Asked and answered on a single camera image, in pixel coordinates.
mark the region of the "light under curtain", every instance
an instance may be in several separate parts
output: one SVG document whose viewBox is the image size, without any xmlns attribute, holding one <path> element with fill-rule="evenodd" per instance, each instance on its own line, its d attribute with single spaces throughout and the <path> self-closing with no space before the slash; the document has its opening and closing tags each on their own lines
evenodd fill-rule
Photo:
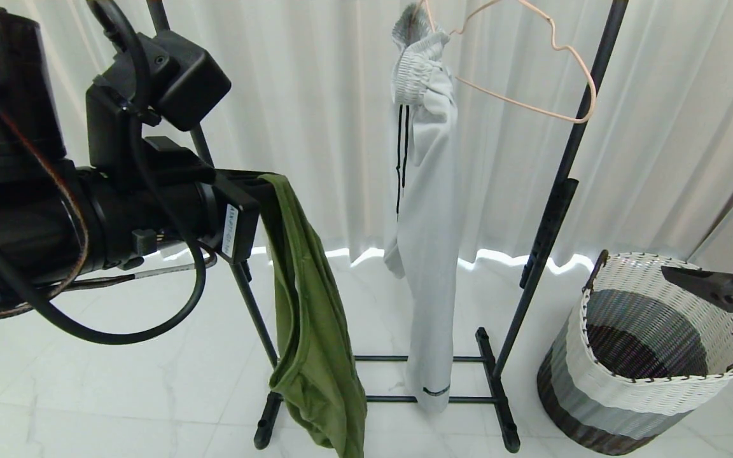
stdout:
<svg viewBox="0 0 733 458">
<path fill-rule="evenodd" d="M 154 28 L 140 0 L 119 0 L 139 32 Z M 329 250 L 355 259 L 382 247 L 393 177 L 396 114 L 390 31 L 408 1 L 165 0 L 172 29 L 207 48 L 233 81 L 203 122 L 220 168 L 276 171 L 294 189 Z M 432 0 L 447 30 L 481 0 Z M 592 64 L 609 2 L 534 1 L 559 44 Z M 84 92 L 113 50 L 82 0 L 0 0 L 41 24 L 69 156 L 87 163 Z M 550 49 L 550 27 L 517 2 L 484 11 L 444 61 L 476 84 L 573 116 L 585 80 Z M 461 258 L 477 250 L 526 255 L 571 125 L 462 84 Z M 192 146 L 171 127 L 147 128 Z M 553 257 L 602 247 L 686 258 L 733 199 L 733 1 L 632 2 L 599 106 L 571 177 L 581 185 Z"/>
</svg>

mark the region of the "white label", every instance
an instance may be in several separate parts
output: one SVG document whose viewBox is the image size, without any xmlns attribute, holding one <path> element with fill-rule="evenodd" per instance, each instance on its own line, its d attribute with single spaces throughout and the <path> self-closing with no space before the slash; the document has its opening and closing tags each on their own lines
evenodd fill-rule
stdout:
<svg viewBox="0 0 733 458">
<path fill-rule="evenodd" d="M 233 205 L 228 205 L 225 212 L 225 232 L 222 234 L 222 253 L 234 257 L 234 240 L 236 239 L 236 221 L 239 211 Z"/>
</svg>

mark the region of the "white marble floor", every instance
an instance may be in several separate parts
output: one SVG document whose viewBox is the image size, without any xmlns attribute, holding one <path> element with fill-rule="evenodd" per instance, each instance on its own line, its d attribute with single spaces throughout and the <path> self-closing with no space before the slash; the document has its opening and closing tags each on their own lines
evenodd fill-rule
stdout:
<svg viewBox="0 0 733 458">
<path fill-rule="evenodd" d="M 409 294 L 379 258 L 350 268 L 331 260 L 358 354 L 402 354 L 408 345 Z M 252 259 L 253 289 L 273 328 L 272 272 Z M 498 350 L 520 290 L 520 268 L 480 261 L 460 269 L 454 342 L 477 354 L 485 326 Z M 134 331 L 170 316 L 191 290 L 191 273 L 69 293 L 56 302 L 85 324 Z M 542 411 L 535 376 L 541 358 L 587 277 L 582 267 L 547 273 L 503 383 L 520 428 L 523 457 L 594 456 L 562 435 Z M 402 367 L 362 363 L 372 394 L 404 392 Z M 0 321 L 0 458 L 308 458 L 335 454 L 315 446 L 279 416 L 273 442 L 259 452 L 253 432 L 270 374 L 227 266 L 209 271 L 206 295 L 184 324 L 151 342 L 109 347 L 80 342 L 31 313 Z M 454 369 L 453 393 L 486 395 L 481 368 Z M 367 458 L 504 456 L 489 406 L 452 405 L 425 417 L 410 404 L 370 404 Z M 733 456 L 733 385 L 634 456 Z"/>
</svg>

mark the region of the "woven basket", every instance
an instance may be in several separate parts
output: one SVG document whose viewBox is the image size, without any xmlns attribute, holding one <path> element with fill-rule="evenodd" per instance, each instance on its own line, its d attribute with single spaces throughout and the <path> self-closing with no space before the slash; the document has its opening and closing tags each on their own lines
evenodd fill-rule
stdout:
<svg viewBox="0 0 733 458">
<path fill-rule="evenodd" d="M 602 252 L 538 374 L 541 403 L 572 440 L 624 455 L 733 380 L 733 313 L 667 282 L 654 254 Z"/>
</svg>

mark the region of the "wire hanger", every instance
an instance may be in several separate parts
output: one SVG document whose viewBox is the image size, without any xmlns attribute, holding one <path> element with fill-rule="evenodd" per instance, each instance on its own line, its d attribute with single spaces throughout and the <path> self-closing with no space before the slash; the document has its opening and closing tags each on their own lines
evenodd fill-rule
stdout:
<svg viewBox="0 0 733 458">
<path fill-rule="evenodd" d="M 471 12 L 471 14 L 466 17 L 466 20 L 463 21 L 462 29 L 454 29 L 450 32 L 449 35 L 464 34 L 466 30 L 466 25 L 468 24 L 468 21 L 471 20 L 472 17 L 480 13 L 480 11 L 483 11 L 484 9 L 488 8 L 489 6 L 495 5 L 500 2 L 501 0 L 492 0 L 492 2 L 488 2 L 488 3 L 485 3 L 485 5 L 480 6 L 480 8 L 477 8 L 476 10 L 474 10 L 474 12 Z M 534 107 L 533 105 L 523 104 L 523 102 L 515 101 L 514 99 L 510 99 L 504 95 L 500 95 L 500 94 L 497 94 L 496 92 L 492 92 L 491 90 L 487 90 L 484 87 L 479 87 L 470 81 L 466 81 L 465 79 L 460 78 L 460 76 L 455 76 L 455 78 L 457 78 L 457 80 L 459 80 L 460 82 L 463 82 L 464 84 L 471 86 L 476 90 L 485 92 L 486 94 L 492 97 L 496 97 L 497 99 L 500 99 L 501 101 L 511 102 L 511 104 L 515 104 L 522 108 L 527 108 L 528 110 L 533 110 L 537 113 L 545 114 L 547 116 L 553 116 L 555 118 L 562 119 L 564 121 L 570 121 L 570 122 L 573 122 L 573 124 L 582 124 L 584 122 L 587 122 L 588 119 L 590 119 L 590 117 L 593 116 L 593 112 L 596 110 L 596 99 L 598 99 L 598 91 L 596 90 L 596 82 L 593 81 L 593 76 L 590 75 L 590 69 L 587 68 L 587 65 L 585 65 L 584 60 L 582 60 L 582 56 L 579 55 L 578 52 L 572 46 L 568 46 L 568 45 L 558 46 L 556 44 L 556 23 L 553 21 L 552 17 L 547 15 L 541 9 L 533 6 L 533 4 L 529 3 L 527 0 L 518 0 L 518 2 L 521 3 L 522 6 L 524 6 L 525 8 L 529 9 L 530 11 L 533 11 L 536 14 L 538 14 L 539 17 L 544 18 L 544 20 L 546 20 L 547 23 L 550 24 L 550 46 L 554 50 L 568 50 L 570 54 L 572 54 L 573 57 L 576 58 L 576 63 L 578 63 L 579 67 L 582 68 L 582 72 L 584 72 L 584 76 L 587 78 L 587 86 L 590 87 L 590 108 L 587 110 L 587 114 L 585 114 L 583 117 L 576 118 L 576 117 L 564 116 L 559 113 L 549 112 L 542 108 Z M 414 14 L 415 15 L 417 14 L 417 11 L 419 10 L 421 5 L 423 5 L 424 9 L 426 10 L 426 17 L 428 18 L 428 23 L 431 26 L 431 30 L 436 30 L 434 16 L 431 14 L 431 6 L 429 5 L 429 0 L 419 0 L 415 8 Z"/>
</svg>

